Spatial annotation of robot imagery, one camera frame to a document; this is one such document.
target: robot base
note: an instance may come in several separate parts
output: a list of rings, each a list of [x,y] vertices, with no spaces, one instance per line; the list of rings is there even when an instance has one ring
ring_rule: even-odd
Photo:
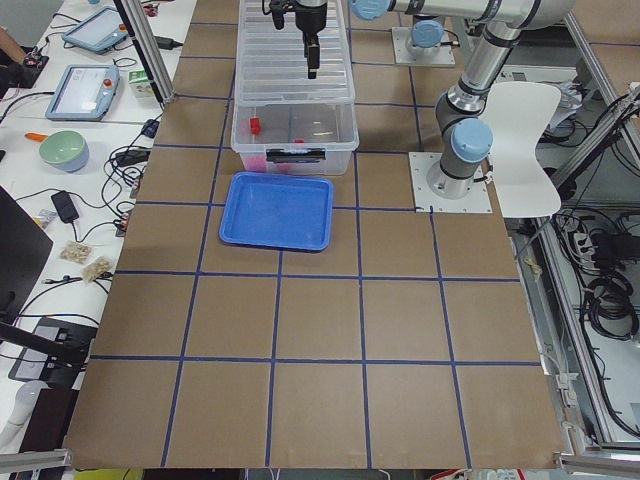
[[[393,27],[391,36],[393,37],[393,51],[396,55],[398,65],[412,65],[424,67],[454,67],[456,64],[453,52],[449,46],[434,47],[433,53],[425,52],[424,55],[414,55],[407,50],[407,37],[411,35],[409,27]],[[449,35],[445,32],[442,41],[448,42]]]
[[[427,173],[431,166],[440,160],[440,153],[411,152],[409,165],[413,183],[413,198],[417,212],[429,213],[492,213],[491,201],[484,182],[472,184],[469,193],[459,200],[449,200],[437,195],[427,184]],[[478,169],[477,177],[482,176]]]

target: green bowl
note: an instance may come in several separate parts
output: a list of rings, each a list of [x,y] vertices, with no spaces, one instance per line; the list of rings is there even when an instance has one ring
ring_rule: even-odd
[[[62,130],[45,138],[40,145],[40,156],[53,167],[75,172],[87,164],[89,147],[78,132]]]

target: person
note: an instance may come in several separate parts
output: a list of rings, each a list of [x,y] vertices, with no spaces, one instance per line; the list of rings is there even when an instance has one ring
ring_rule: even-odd
[[[4,97],[10,85],[20,82],[22,63],[30,51],[21,47],[4,28],[0,28],[0,97]]]

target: blue plastic tray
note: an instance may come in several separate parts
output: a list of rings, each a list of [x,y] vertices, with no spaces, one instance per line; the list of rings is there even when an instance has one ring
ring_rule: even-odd
[[[311,177],[238,173],[220,224],[228,243],[324,250],[331,238],[333,184]]]

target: blue joint cap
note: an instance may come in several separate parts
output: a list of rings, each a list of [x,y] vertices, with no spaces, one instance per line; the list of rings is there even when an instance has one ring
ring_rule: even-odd
[[[462,161],[480,163],[489,155],[493,144],[491,128],[477,118],[457,123],[451,134],[451,148]]]
[[[375,20],[389,11],[392,0],[349,0],[351,10],[361,20]]]
[[[416,47],[431,48],[442,41],[444,27],[435,20],[420,20],[411,29],[411,40]]]

